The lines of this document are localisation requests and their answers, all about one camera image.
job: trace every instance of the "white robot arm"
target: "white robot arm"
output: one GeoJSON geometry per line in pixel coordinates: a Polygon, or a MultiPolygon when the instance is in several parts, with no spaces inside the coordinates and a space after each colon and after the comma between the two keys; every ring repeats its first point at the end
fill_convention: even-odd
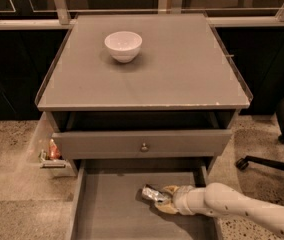
{"type": "Polygon", "coordinates": [[[238,215],[284,238],[284,206],[249,198],[224,184],[211,183],[206,188],[168,186],[158,193],[164,199],[149,199],[160,211],[210,217],[238,215]]]}

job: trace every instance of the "desk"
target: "desk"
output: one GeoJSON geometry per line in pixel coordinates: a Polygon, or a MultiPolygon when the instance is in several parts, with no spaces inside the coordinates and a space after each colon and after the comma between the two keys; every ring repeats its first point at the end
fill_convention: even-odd
{"type": "MultiPolygon", "coordinates": [[[[250,104],[250,93],[244,91],[245,83],[238,81],[239,77],[202,14],[79,16],[47,85],[39,92],[37,105],[49,116],[55,130],[53,138],[64,158],[91,159],[89,164],[95,164],[95,170],[126,170],[130,165],[133,170],[148,170],[144,176],[139,175],[139,180],[132,180],[137,176],[131,171],[126,174],[127,181],[124,177],[115,183],[119,174],[106,177],[103,170],[92,178],[91,171],[82,168],[82,176],[91,175],[84,176],[86,181],[101,180],[107,186],[101,193],[113,191],[116,194],[112,196],[120,202],[117,184],[123,187],[145,182],[146,175],[162,185],[181,184],[183,181],[174,182],[170,173],[157,177],[150,172],[159,166],[163,169],[167,162],[168,168],[174,169],[187,158],[191,162],[182,168],[199,165],[210,171],[231,137],[237,111],[250,104]],[[143,39],[140,54],[128,64],[116,62],[104,47],[105,37],[121,30],[139,33],[143,39]],[[107,184],[106,178],[113,183],[107,184]]],[[[183,177],[185,184],[196,184],[190,181],[190,175],[183,177]]],[[[141,208],[135,205],[133,210],[141,208]]],[[[101,208],[101,212],[114,219],[108,209],[101,208]]],[[[149,212],[144,211],[141,218],[149,217],[149,212]]],[[[87,224],[92,226],[94,236],[106,234],[94,231],[101,225],[94,218],[84,219],[81,237],[88,234],[84,230],[87,224]]],[[[130,218],[123,223],[130,228],[141,227],[141,221],[130,218]]],[[[162,225],[158,219],[154,225],[162,225]]],[[[168,223],[160,227],[159,232],[165,235],[171,226],[168,223]]],[[[143,235],[150,228],[139,232],[143,235]]],[[[175,239],[188,239],[185,235],[181,238],[179,232],[175,231],[175,239]]],[[[205,230],[201,235],[205,239],[205,230]]]]}

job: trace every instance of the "open drawer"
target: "open drawer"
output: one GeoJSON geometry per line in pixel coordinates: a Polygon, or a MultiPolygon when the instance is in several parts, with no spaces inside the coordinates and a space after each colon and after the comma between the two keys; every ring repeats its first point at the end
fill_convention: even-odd
{"type": "Polygon", "coordinates": [[[52,138],[66,159],[221,155],[231,130],[70,131],[52,138]]]}
{"type": "Polygon", "coordinates": [[[215,219],[159,212],[145,184],[205,185],[196,158],[82,160],[66,239],[222,239],[215,219]]]}

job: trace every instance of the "bowl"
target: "bowl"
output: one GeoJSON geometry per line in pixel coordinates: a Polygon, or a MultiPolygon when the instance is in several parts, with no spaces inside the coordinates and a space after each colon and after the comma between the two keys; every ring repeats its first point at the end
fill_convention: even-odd
{"type": "Polygon", "coordinates": [[[108,35],[104,43],[114,59],[121,63],[128,63],[138,55],[142,37],[134,32],[120,31],[108,35]]]}

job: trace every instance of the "speckled floor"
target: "speckled floor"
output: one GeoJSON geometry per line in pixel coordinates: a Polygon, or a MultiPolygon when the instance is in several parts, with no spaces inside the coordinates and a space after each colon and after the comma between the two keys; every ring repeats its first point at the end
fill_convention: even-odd
{"type": "MultiPolygon", "coordinates": [[[[75,177],[56,177],[40,169],[38,154],[47,132],[36,121],[0,122],[0,239],[63,239],[71,212],[75,177]]],[[[240,116],[233,137],[209,174],[247,196],[284,205],[284,172],[251,164],[245,172],[234,162],[246,155],[284,161],[284,145],[273,118],[240,116]]],[[[219,219],[226,240],[280,239],[238,217],[219,219]]]]}

